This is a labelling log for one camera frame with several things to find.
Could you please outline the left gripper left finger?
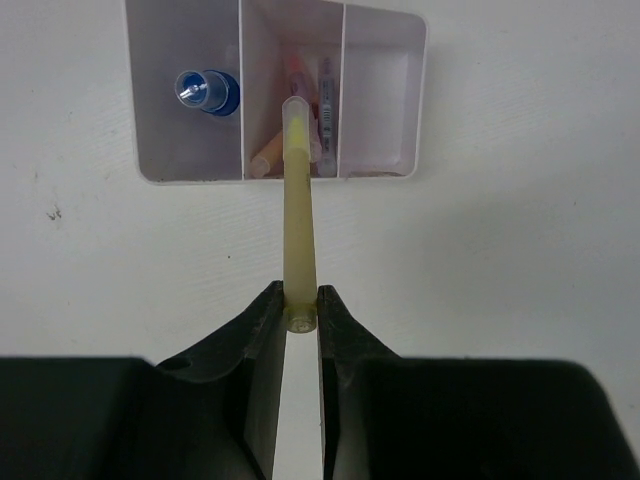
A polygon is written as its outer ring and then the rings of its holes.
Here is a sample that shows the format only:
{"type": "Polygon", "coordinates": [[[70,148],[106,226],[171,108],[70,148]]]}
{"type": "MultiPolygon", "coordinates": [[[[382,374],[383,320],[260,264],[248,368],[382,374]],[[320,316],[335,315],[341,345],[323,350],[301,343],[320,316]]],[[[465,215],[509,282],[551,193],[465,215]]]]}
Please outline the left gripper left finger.
{"type": "Polygon", "coordinates": [[[274,281],[234,319],[160,362],[176,400],[166,430],[181,479],[273,475],[286,329],[274,281]]]}

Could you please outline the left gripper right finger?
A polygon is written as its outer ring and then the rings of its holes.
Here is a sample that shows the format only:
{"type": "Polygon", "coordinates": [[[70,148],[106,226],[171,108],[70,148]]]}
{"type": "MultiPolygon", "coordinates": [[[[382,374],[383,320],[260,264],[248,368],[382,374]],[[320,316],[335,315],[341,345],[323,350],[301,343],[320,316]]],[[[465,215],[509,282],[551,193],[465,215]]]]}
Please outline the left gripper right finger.
{"type": "Polygon", "coordinates": [[[399,356],[359,323],[335,287],[317,297],[323,477],[369,479],[369,448],[361,370],[399,356]]]}

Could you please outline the yellow highlighter pen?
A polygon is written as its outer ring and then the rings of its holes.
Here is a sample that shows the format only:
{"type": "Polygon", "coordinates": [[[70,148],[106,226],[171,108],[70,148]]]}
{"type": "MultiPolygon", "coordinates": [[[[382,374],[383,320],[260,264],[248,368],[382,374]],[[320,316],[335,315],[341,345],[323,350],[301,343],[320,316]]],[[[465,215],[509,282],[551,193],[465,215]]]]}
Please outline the yellow highlighter pen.
{"type": "Polygon", "coordinates": [[[283,103],[283,315],[287,329],[295,334],[310,333],[317,326],[309,120],[303,98],[292,96],[283,103]]]}

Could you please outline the orange highlighter pen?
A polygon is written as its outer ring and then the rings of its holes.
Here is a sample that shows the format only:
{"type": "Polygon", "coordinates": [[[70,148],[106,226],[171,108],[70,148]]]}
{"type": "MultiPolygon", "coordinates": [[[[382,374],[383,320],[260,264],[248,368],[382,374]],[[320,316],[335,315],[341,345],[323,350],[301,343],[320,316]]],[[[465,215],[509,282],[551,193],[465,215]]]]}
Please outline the orange highlighter pen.
{"type": "Polygon", "coordinates": [[[251,160],[249,173],[254,179],[276,177],[283,172],[283,132],[279,131],[251,160]]]}

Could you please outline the purple pen clear cap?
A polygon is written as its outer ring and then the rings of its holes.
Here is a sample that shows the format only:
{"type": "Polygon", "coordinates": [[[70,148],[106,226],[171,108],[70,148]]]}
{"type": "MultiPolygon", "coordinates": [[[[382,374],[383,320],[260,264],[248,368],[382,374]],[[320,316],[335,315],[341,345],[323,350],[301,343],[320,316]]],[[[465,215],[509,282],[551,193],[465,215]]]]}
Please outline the purple pen clear cap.
{"type": "Polygon", "coordinates": [[[335,77],[332,62],[324,57],[319,64],[319,135],[322,156],[318,161],[318,174],[322,178],[337,175],[334,128],[335,77]]]}

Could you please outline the blue-capped clear spray bottle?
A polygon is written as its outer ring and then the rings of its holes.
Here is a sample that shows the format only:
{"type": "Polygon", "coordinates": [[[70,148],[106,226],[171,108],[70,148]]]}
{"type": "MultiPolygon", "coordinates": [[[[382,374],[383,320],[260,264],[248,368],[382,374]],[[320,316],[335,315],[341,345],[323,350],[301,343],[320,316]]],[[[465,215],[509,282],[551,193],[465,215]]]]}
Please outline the blue-capped clear spray bottle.
{"type": "Polygon", "coordinates": [[[174,90],[180,103],[216,117],[232,115],[240,105],[240,85],[224,71],[188,70],[176,79],[174,90]]]}

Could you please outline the pink purple highlighter pen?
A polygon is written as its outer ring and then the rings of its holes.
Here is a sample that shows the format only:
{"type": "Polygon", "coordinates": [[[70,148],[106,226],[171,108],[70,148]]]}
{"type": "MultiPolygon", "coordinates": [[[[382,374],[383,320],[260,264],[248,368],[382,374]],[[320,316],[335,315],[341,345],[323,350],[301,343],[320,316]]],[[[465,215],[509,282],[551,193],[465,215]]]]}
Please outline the pink purple highlighter pen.
{"type": "Polygon", "coordinates": [[[316,163],[321,159],[322,147],[318,133],[318,122],[316,118],[318,95],[312,78],[302,60],[296,52],[289,52],[285,60],[286,75],[289,84],[290,94],[303,98],[309,105],[309,140],[311,162],[316,163]]]}

